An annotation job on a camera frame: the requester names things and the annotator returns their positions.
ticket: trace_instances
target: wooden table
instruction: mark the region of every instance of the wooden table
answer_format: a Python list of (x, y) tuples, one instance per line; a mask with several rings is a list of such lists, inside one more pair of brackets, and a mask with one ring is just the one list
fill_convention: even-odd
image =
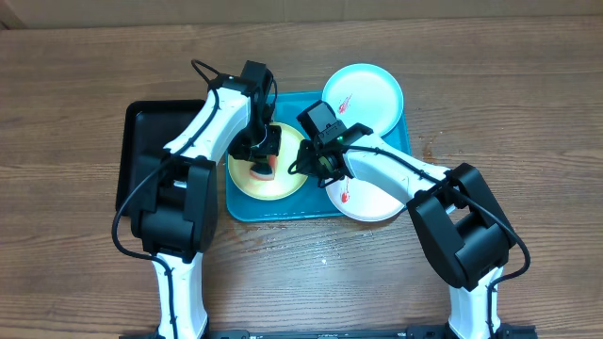
[[(478, 167), (532, 255), (500, 288), (503, 321), (603, 336), (603, 19), (409, 20), (0, 32), (0, 336), (115, 338), (158, 322), (149, 263), (120, 255), (125, 108), (205, 96), (197, 57), (269, 64), (282, 92), (339, 68), (399, 80), (413, 154)], [(204, 258), (212, 329), (443, 324), (448, 288), (408, 215), (249, 224), (225, 209)], [(139, 241), (122, 223), (124, 244)], [(512, 250), (507, 272), (522, 264)]]

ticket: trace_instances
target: plate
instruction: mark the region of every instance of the plate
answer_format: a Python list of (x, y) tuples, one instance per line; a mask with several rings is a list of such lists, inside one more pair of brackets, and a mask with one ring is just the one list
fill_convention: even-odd
[(355, 64), (337, 71), (322, 92), (346, 127), (357, 122), (383, 137), (398, 123), (404, 96), (398, 81), (381, 67)]
[(375, 185), (346, 177), (326, 187), (331, 202), (344, 215), (360, 221), (393, 217), (404, 204)]
[(228, 171), (236, 187), (252, 198), (262, 201), (274, 201), (285, 198), (302, 187), (308, 178), (302, 174), (287, 173), (289, 165), (295, 161), (303, 135), (295, 128), (280, 122), (272, 125), (281, 126), (281, 148), (276, 160), (274, 180), (262, 181), (253, 178), (249, 169), (253, 163), (235, 160), (228, 155)]

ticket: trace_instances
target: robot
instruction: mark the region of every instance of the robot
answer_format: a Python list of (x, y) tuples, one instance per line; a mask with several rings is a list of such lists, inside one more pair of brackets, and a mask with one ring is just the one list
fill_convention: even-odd
[[(209, 80), (196, 65), (217, 76)], [(497, 316), (496, 285), (525, 272), (530, 257), (480, 173), (468, 164), (447, 169), (419, 161), (362, 124), (346, 126), (322, 101), (298, 116), (310, 139), (301, 143), (289, 173), (317, 177), (320, 187), (346, 176), (358, 178), (405, 203), (426, 258), (449, 285), (448, 323), (400, 331), (208, 331), (202, 260), (218, 224), (216, 164), (228, 151), (235, 159), (267, 170), (269, 157), (278, 155), (281, 130), (269, 125), (274, 103), (267, 99), (274, 79), (265, 64), (247, 61), (240, 76), (219, 73), (195, 60), (193, 67), (208, 83), (205, 105), (163, 151), (138, 158), (136, 187), (113, 222), (118, 250), (153, 261), (158, 280), (160, 325), (155, 333), (137, 338), (537, 338), (534, 327), (502, 324)], [(448, 217), (455, 208), (469, 209), (457, 223)], [(117, 225), (126, 214), (132, 234), (148, 254), (126, 250), (119, 242)], [(526, 263), (501, 277), (515, 244), (526, 254)]]

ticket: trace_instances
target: wood grain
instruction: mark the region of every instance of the wood grain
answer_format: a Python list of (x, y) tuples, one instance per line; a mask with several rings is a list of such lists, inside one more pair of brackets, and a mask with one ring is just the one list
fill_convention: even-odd
[[(151, 265), (109, 235), (125, 108), (204, 97), (188, 61), (269, 64), (283, 92), (356, 62), (399, 80), (413, 154), (478, 167), (532, 254), (503, 321), (603, 336), (603, 19), (412, 20), (0, 33), (0, 337), (152, 330)], [(212, 329), (386, 329), (447, 320), (407, 215), (241, 223), (204, 258)], [(126, 246), (139, 242), (122, 223)], [(521, 265), (513, 249), (508, 271)]]

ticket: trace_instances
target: pink marking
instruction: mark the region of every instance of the pink marking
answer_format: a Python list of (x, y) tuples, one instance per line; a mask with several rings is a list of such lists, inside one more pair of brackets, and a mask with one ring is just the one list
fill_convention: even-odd
[(346, 178), (346, 191), (341, 193), (341, 202), (346, 203), (350, 200), (350, 178)]
[(343, 101), (343, 103), (341, 105), (339, 105), (339, 110), (337, 110), (337, 112), (339, 112), (339, 114), (343, 114), (346, 109), (348, 109), (348, 107), (350, 106), (350, 99), (351, 99), (351, 94), (349, 97), (346, 98), (346, 100)]

